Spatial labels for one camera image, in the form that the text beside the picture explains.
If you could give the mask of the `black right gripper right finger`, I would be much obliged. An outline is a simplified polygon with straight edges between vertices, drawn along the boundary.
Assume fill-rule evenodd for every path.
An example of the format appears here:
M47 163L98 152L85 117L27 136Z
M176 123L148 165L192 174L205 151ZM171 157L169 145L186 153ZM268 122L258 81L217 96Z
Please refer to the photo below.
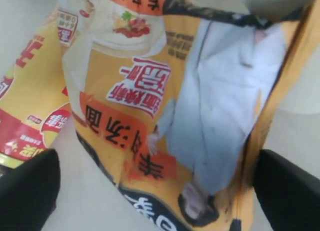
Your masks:
M320 230L320 180L272 150L254 171L258 202L274 231Z

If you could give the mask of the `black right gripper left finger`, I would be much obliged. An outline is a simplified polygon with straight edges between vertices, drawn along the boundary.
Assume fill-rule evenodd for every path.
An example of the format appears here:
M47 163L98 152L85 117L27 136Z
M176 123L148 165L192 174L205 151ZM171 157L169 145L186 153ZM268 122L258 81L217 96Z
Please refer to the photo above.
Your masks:
M58 153L47 149L0 178L0 229L40 231L61 186Z

